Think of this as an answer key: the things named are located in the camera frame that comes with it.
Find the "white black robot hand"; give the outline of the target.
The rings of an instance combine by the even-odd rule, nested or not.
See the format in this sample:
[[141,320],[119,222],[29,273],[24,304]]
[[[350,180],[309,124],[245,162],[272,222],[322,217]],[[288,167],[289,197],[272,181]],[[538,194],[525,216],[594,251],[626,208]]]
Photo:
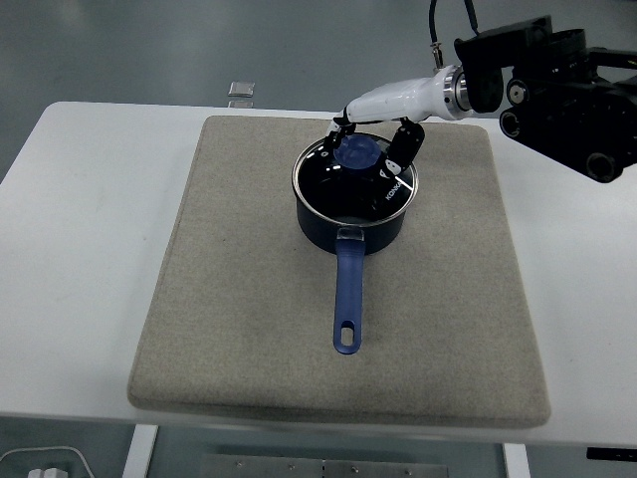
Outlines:
[[432,78],[390,83],[371,90],[349,102],[329,124],[323,149],[336,158],[361,158],[358,145],[344,145],[360,124],[398,120],[399,128],[382,159],[373,168],[379,176],[391,179],[411,165],[424,141],[420,122],[430,116],[443,120],[461,120],[472,110],[463,86],[464,72],[450,66]]

